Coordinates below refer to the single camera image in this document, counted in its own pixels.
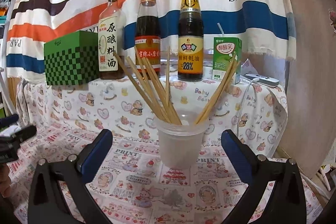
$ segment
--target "translucent plastic container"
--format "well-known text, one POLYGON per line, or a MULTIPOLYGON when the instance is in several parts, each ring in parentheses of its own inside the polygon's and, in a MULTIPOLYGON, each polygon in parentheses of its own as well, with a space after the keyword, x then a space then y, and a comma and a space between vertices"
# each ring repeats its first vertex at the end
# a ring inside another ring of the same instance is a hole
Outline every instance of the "translucent plastic container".
POLYGON ((184 170, 197 162, 202 138, 210 122, 207 119, 194 125, 198 113, 190 110, 177 110, 177 114, 182 121, 181 126, 166 123, 157 117, 154 121, 163 164, 172 169, 184 170))

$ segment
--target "dark liquid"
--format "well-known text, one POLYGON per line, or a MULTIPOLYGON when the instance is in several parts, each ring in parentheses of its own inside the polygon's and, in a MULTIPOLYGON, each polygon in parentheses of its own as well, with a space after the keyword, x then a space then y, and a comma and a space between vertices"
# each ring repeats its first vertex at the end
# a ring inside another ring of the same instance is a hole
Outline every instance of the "dark liquid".
MULTIPOLYGON (((125 57, 120 56, 121 61, 123 64, 125 63, 125 57)), ((125 72, 118 64, 118 70, 115 71, 100 71, 100 79, 102 80, 117 80, 125 77, 125 72)))
MULTIPOLYGON (((135 37, 141 37, 144 35, 155 35, 157 37, 161 37, 159 19, 157 17, 155 16, 138 17, 136 21, 135 37)), ((158 77, 160 77, 160 71, 156 71, 156 74, 158 77)))
MULTIPOLYGON (((197 12, 184 12, 180 14, 178 22, 178 36, 203 37, 203 20, 197 12)), ((178 72, 177 77, 182 81, 200 81, 203 73, 182 73, 178 72)))

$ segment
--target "metal bolt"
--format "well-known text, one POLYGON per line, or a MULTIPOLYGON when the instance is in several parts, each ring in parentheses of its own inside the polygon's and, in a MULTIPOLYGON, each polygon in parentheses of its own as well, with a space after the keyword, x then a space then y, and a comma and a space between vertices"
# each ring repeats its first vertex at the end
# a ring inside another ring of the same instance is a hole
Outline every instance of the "metal bolt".
POLYGON ((71 162, 75 161, 76 159, 77 159, 77 155, 75 155, 75 154, 71 154, 71 155, 68 157, 68 160, 71 161, 71 162))
POLYGON ((267 158, 266 158, 264 155, 262 155, 262 154, 259 154, 259 155, 257 156, 257 158, 258 158, 258 160, 260 160, 260 161, 265 161, 265 160, 267 160, 267 158))
POLYGON ((291 165, 296 164, 296 160, 294 160, 294 159, 292 159, 292 158, 290 158, 288 161, 289 161, 289 163, 290 163, 291 165))
POLYGON ((47 162, 46 159, 40 159, 39 162, 38 162, 38 164, 39 165, 44 165, 46 162, 47 162))

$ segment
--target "hand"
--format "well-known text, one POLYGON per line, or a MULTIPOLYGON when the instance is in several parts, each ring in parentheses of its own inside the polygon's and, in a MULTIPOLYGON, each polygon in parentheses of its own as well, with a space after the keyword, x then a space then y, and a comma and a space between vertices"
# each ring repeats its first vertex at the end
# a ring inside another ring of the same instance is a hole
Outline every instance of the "hand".
POLYGON ((0 193, 4 198, 8 198, 11 195, 11 183, 9 167, 7 164, 0 164, 0 193))

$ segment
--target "tablecloth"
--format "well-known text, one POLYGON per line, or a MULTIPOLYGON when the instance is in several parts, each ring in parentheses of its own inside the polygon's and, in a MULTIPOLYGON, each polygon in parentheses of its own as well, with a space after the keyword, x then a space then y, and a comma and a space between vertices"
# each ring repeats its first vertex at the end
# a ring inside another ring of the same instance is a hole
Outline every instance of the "tablecloth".
MULTIPOLYGON (((27 223, 29 189, 38 160, 65 160, 70 154, 78 154, 97 135, 54 122, 40 127, 34 138, 21 145, 19 160, 9 167, 11 202, 22 223, 27 223)), ((220 224, 247 188, 220 145, 205 146, 190 169, 172 170, 162 164, 157 140, 122 137, 115 132, 113 135, 111 150, 86 187, 115 224, 220 224)), ((302 182, 307 224, 311 224, 322 207, 302 182)), ((269 182, 251 221, 261 216, 273 185, 269 182)), ((73 216, 83 221, 66 183, 60 182, 60 187, 73 216)))
MULTIPOLYGON (((211 68, 205 67, 203 81, 184 82, 172 71, 169 83, 175 109, 201 112, 219 85, 211 80, 211 73, 211 68)), ((165 86, 165 77, 160 80, 165 86)), ((239 139, 243 143, 256 154, 272 156, 287 123, 286 95, 281 86, 252 84, 241 105, 248 83, 241 79, 222 94, 210 117, 203 143, 218 144, 225 129, 236 133, 239 124, 239 139)), ((30 122, 38 127, 59 122, 95 132, 108 128, 119 136, 144 141, 157 139, 154 114, 127 77, 97 79, 81 86, 47 86, 46 82, 36 85, 23 80, 17 89, 17 110, 25 124, 30 122)))

